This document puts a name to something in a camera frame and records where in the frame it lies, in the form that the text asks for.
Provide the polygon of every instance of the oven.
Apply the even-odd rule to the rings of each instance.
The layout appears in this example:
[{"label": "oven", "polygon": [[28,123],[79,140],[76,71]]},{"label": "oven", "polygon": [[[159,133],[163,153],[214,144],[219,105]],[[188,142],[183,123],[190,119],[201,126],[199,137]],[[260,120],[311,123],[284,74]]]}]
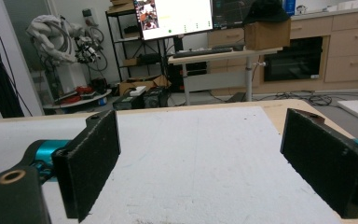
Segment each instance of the oven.
[{"label": "oven", "polygon": [[323,38],[292,39],[290,47],[265,56],[264,81],[319,77]]}]

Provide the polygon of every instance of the table leg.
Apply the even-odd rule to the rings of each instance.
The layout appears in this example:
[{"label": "table leg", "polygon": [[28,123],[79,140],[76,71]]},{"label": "table leg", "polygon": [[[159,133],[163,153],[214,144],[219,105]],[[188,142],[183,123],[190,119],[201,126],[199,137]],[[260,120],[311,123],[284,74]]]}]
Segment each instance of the table leg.
[{"label": "table leg", "polygon": [[183,63],[182,64],[182,72],[183,72],[183,85],[185,87],[185,98],[186,98],[186,105],[190,105],[190,91],[188,91],[187,86],[187,69],[186,69],[186,64]]},{"label": "table leg", "polygon": [[245,68],[245,86],[246,86],[246,101],[252,101],[252,61],[251,57],[246,57]]}]

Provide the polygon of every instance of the computer monitor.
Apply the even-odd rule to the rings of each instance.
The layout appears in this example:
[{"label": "computer monitor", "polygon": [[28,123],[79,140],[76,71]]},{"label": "computer monitor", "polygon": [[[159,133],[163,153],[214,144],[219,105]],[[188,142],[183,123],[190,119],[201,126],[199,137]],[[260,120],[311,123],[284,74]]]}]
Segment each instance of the computer monitor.
[{"label": "computer monitor", "polygon": [[215,30],[242,27],[255,0],[212,0]]},{"label": "computer monitor", "polygon": [[134,0],[144,40],[213,29],[211,0]]}]

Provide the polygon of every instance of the red object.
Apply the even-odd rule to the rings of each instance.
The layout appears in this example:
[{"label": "red object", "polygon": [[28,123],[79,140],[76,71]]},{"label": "red object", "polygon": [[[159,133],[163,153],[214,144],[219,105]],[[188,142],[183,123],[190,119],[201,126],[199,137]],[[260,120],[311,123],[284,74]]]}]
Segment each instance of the red object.
[{"label": "red object", "polygon": [[94,92],[94,89],[92,87],[76,87],[75,91],[77,91],[77,94],[90,94]]},{"label": "red object", "polygon": [[74,96],[70,96],[68,98],[65,98],[65,99],[61,100],[61,104],[62,105],[69,105],[69,104],[76,103],[77,101],[81,101],[81,96],[74,95]]}]

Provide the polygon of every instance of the drawer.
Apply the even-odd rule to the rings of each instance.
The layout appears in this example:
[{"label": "drawer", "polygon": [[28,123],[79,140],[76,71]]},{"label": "drawer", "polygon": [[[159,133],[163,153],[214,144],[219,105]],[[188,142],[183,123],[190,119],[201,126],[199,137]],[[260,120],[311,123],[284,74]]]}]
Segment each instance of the drawer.
[{"label": "drawer", "polygon": [[333,17],[321,17],[309,20],[292,21],[290,38],[330,35]]},{"label": "drawer", "polygon": [[209,66],[211,66],[211,68],[241,66],[241,65],[246,65],[246,58],[237,58],[237,59],[209,62]]},{"label": "drawer", "polygon": [[[245,65],[243,66],[231,66],[231,67],[220,67],[220,68],[211,68],[209,73],[225,73],[225,72],[237,72],[237,71],[243,71],[243,75],[245,76]],[[253,81],[252,85],[253,87],[258,87],[260,84],[260,75],[263,71],[263,68],[260,66],[257,66],[257,68],[253,68]]]},{"label": "drawer", "polygon": [[329,57],[358,55],[358,29],[331,34]]},{"label": "drawer", "polygon": [[208,33],[208,48],[215,45],[243,42],[243,37],[244,31],[242,28],[213,31]]},{"label": "drawer", "polygon": [[328,58],[324,81],[358,81],[358,56]]},{"label": "drawer", "polygon": [[358,13],[335,16],[333,19],[333,31],[358,28]]}]

